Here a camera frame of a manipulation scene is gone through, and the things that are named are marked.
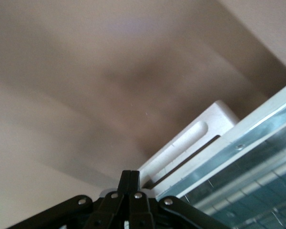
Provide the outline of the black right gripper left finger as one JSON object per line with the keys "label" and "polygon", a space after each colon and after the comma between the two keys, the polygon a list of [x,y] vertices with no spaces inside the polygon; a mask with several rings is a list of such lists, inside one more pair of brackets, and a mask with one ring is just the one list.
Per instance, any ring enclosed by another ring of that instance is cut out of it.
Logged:
{"label": "black right gripper left finger", "polygon": [[78,195],[42,211],[13,226],[11,229],[108,229],[117,216],[128,191],[131,171],[122,172],[116,191],[93,201]]}

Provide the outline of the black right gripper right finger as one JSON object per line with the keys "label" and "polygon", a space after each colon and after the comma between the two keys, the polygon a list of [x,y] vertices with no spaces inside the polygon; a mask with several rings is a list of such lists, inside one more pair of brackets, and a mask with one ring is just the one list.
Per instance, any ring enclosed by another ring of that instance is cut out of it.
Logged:
{"label": "black right gripper right finger", "polygon": [[140,172],[130,172],[131,229],[226,229],[228,226],[183,202],[167,196],[150,198],[140,190]]}

